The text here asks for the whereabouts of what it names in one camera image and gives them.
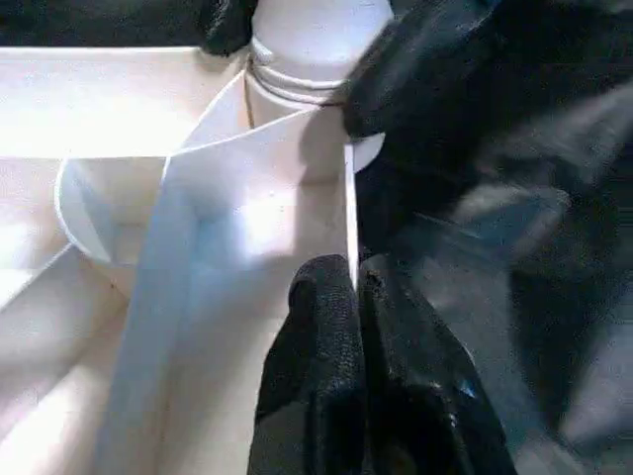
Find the black fabric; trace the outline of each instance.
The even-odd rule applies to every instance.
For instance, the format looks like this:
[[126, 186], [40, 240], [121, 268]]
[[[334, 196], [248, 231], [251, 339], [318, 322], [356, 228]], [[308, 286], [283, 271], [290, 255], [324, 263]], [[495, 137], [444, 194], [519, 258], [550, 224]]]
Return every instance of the black fabric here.
[[387, 256], [364, 262], [360, 309], [379, 473], [394, 446], [414, 473], [516, 473], [468, 353]]
[[2, 0], [0, 46], [193, 46], [206, 1]]
[[350, 133], [388, 131], [356, 177], [365, 255], [389, 250], [424, 276], [416, 288], [475, 354], [513, 449], [531, 432], [589, 453], [633, 428], [633, 359], [614, 349], [633, 344], [633, 11], [503, 2], [442, 37], [494, 45], [460, 69], [417, 43], [446, 3], [398, 19], [352, 76]]

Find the gloved hand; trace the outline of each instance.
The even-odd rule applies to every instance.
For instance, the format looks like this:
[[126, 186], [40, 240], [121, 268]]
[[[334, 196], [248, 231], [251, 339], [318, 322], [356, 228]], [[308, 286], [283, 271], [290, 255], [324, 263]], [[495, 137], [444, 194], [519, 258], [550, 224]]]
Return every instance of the gloved hand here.
[[[344, 106], [350, 135], [387, 132], [357, 175], [368, 253], [423, 214], [507, 262], [526, 380], [554, 430], [576, 405], [571, 382], [590, 374], [587, 341], [621, 316], [632, 285], [632, 8], [414, 2], [360, 61]], [[569, 373], [556, 351], [574, 356]], [[619, 396], [591, 403], [618, 420], [612, 399], [626, 399], [626, 382], [617, 371], [602, 378]]]
[[382, 256], [360, 280], [358, 307], [342, 257], [298, 272], [264, 363], [249, 473], [515, 473], [477, 372], [433, 309]]

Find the white plastic cup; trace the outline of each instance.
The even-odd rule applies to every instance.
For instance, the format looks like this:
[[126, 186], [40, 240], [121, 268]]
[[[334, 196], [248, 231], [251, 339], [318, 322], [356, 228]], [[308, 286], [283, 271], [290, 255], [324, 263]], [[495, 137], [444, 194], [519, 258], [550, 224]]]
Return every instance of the white plastic cup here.
[[68, 239], [108, 267], [134, 269], [164, 157], [71, 158], [55, 183], [55, 210]]

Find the white cardboard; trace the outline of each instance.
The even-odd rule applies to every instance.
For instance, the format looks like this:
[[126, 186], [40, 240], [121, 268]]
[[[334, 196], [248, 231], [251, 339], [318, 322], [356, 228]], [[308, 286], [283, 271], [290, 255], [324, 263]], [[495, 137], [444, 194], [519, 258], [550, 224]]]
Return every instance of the white cardboard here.
[[292, 278], [350, 252], [344, 142], [326, 108], [168, 160], [93, 473], [245, 473]]

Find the black glove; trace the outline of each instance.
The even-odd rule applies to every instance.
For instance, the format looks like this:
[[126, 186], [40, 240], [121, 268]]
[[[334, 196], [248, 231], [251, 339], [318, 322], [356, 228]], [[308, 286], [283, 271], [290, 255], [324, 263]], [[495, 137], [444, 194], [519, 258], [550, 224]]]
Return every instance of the black glove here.
[[264, 363], [250, 474], [515, 473], [468, 354], [386, 262], [362, 269], [360, 320], [342, 257], [297, 274]]
[[360, 473], [366, 395], [356, 296], [341, 256], [311, 260], [266, 361], [248, 473]]

